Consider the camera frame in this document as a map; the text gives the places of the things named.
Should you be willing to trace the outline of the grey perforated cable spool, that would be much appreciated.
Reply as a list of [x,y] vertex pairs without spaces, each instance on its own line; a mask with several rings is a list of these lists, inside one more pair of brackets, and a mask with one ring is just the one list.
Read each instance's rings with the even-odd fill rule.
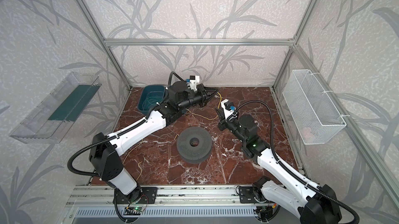
[[180,156],[191,164],[199,164],[207,160],[212,153],[212,148],[211,134],[199,126],[185,129],[177,138]]

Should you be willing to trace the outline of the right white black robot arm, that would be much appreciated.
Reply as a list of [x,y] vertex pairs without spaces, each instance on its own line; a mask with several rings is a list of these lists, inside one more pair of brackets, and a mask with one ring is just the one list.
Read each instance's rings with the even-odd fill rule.
[[271,179],[262,179],[258,194],[262,200],[276,203],[295,215],[302,224],[338,224],[342,220],[341,209],[353,216],[352,224],[360,222],[358,213],[338,201],[330,186],[321,187],[277,155],[273,131],[270,131],[270,141],[266,143],[258,136],[258,126],[253,117],[240,116],[239,108],[228,99],[221,102],[216,112],[219,129],[228,129],[241,141],[242,152],[282,183],[279,186]]

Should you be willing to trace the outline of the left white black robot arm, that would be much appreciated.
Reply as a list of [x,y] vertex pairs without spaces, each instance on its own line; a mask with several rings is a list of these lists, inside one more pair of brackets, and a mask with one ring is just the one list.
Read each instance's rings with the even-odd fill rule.
[[[125,196],[138,191],[138,183],[125,169],[120,157],[142,139],[177,121],[190,107],[206,106],[219,92],[217,88],[206,87],[200,83],[199,76],[183,79],[174,71],[169,76],[178,80],[168,80],[166,92],[160,102],[142,119],[128,127],[108,135],[95,135],[91,145],[82,148],[68,160],[69,171],[77,175],[99,177]],[[73,166],[74,160],[86,151],[90,152],[89,161],[95,168],[94,172],[81,171]]]

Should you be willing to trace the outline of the left teal plastic bin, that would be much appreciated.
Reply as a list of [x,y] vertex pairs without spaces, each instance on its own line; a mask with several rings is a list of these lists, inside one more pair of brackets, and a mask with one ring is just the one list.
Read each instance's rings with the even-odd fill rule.
[[147,115],[149,110],[157,103],[160,103],[165,95],[165,87],[160,84],[146,86],[140,96],[138,110],[143,115]]

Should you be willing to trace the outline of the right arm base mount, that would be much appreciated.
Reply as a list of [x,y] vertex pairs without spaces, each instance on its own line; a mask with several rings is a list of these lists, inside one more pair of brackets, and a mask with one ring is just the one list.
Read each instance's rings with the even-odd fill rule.
[[265,203],[266,198],[261,190],[256,187],[237,186],[236,192],[239,195],[240,203]]

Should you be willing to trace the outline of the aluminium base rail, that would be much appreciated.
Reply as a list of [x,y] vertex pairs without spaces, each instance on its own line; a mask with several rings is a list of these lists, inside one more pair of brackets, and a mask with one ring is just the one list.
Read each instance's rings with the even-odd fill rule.
[[[265,203],[240,203],[236,192],[237,185],[158,185],[142,186],[157,187],[157,196],[154,204],[119,204],[120,207],[156,207],[156,206],[269,206],[278,204],[281,206],[304,206],[315,193],[303,187],[295,185],[299,192],[292,192],[282,185],[268,182],[261,188],[266,198]],[[77,186],[71,193],[66,206],[106,206],[112,207],[114,190],[105,185]]]

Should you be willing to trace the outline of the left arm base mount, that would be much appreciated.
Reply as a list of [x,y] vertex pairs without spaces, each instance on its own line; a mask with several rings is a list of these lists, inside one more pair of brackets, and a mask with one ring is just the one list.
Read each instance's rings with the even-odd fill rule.
[[157,187],[136,187],[128,195],[124,195],[119,189],[114,190],[113,203],[119,204],[154,204],[157,196]]

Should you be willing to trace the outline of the clear acrylic wall shelf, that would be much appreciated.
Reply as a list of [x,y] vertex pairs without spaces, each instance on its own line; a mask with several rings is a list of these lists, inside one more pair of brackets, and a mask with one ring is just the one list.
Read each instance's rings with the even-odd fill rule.
[[69,73],[9,136],[25,144],[60,143],[101,86],[99,76]]

